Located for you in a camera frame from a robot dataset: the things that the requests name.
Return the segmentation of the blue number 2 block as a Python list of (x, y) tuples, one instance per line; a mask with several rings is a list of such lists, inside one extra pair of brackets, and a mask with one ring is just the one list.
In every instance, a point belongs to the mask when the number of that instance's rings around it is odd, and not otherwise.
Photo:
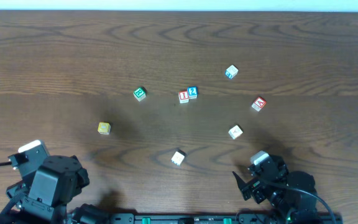
[(198, 97), (198, 89), (196, 86), (189, 86), (187, 92), (189, 99), (196, 99)]

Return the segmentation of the red letter I block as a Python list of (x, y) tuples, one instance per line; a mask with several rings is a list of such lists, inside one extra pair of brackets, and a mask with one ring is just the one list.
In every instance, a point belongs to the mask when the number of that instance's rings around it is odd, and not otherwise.
[(190, 97), (189, 97), (187, 91), (179, 91), (178, 98), (179, 98), (180, 103), (188, 103), (190, 100)]

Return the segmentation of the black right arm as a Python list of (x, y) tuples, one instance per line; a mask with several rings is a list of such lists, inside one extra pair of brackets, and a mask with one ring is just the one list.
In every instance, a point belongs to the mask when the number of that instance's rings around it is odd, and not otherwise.
[(263, 223), (321, 223), (316, 209), (316, 189), (312, 175), (302, 171), (289, 172), (280, 156), (260, 151), (250, 159), (247, 168), (253, 177), (244, 182), (233, 173), (244, 198), (257, 204), (268, 200), (273, 212)]

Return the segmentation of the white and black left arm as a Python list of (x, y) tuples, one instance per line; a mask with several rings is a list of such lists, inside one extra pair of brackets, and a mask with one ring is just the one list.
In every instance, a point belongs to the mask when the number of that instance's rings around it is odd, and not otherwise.
[(51, 156), (40, 141), (9, 156), (22, 180), (6, 190), (9, 202), (0, 223), (109, 223), (109, 215), (83, 204), (67, 212), (67, 204), (90, 184), (76, 156)]

